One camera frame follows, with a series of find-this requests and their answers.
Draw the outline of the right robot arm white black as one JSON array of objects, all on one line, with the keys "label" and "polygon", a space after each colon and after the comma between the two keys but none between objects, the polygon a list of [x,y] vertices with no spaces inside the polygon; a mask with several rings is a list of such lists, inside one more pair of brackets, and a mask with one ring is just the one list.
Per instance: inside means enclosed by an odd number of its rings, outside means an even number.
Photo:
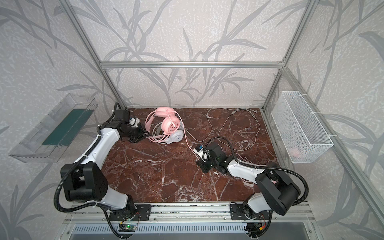
[{"label": "right robot arm white black", "polygon": [[224,175],[241,178],[256,184],[260,190],[249,196],[242,204],[230,204],[232,220],[260,220],[272,213],[284,216],[290,207],[302,203],[309,195],[306,180],[298,173],[279,168],[245,163],[234,156],[227,156],[222,148],[210,144],[206,148],[196,146],[193,152],[200,158],[196,164],[203,173],[216,169]]}]

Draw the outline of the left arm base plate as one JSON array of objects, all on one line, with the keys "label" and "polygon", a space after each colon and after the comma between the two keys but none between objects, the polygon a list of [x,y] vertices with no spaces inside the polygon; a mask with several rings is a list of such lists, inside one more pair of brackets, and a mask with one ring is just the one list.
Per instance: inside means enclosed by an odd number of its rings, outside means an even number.
[{"label": "left arm base plate", "polygon": [[152,205],[138,204],[132,210],[121,209],[112,210],[109,215],[110,221],[148,221],[151,214]]}]

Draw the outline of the pink headphones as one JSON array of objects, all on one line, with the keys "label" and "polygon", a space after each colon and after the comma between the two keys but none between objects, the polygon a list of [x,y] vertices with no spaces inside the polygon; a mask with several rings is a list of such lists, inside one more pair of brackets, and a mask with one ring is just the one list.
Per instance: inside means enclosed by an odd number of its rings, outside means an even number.
[{"label": "pink headphones", "polygon": [[[154,121],[155,117],[163,118],[163,121],[161,122],[161,129],[163,131],[163,135],[160,141],[177,131],[181,124],[184,125],[183,121],[179,118],[179,114],[173,108],[158,107],[154,111],[152,111],[146,118],[145,129],[147,132],[150,131],[151,124]],[[151,140],[159,140],[159,136],[148,137],[148,140],[149,138]]]}]

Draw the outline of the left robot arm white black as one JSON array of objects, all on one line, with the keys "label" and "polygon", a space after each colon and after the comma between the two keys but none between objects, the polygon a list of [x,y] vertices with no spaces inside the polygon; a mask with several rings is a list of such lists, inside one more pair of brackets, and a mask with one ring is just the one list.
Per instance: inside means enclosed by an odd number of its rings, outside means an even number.
[{"label": "left robot arm white black", "polygon": [[117,141],[126,138],[137,143],[145,138],[145,131],[140,120],[131,117],[129,110],[117,109],[97,127],[97,133],[96,139],[73,164],[62,167],[54,206],[62,213],[99,207],[122,217],[131,217],[137,212],[133,198],[109,187],[102,167]]}]

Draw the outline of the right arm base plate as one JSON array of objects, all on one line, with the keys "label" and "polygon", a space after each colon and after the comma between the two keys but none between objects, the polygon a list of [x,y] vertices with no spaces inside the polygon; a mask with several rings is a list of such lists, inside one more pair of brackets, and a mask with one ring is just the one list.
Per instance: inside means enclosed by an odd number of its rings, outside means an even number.
[{"label": "right arm base plate", "polygon": [[235,202],[231,202],[229,206],[230,206],[231,220],[233,221],[242,221],[242,220],[264,221],[264,220],[269,220],[271,218],[271,214],[273,213],[271,210],[255,213],[249,207],[245,207],[243,204],[237,204]]}]

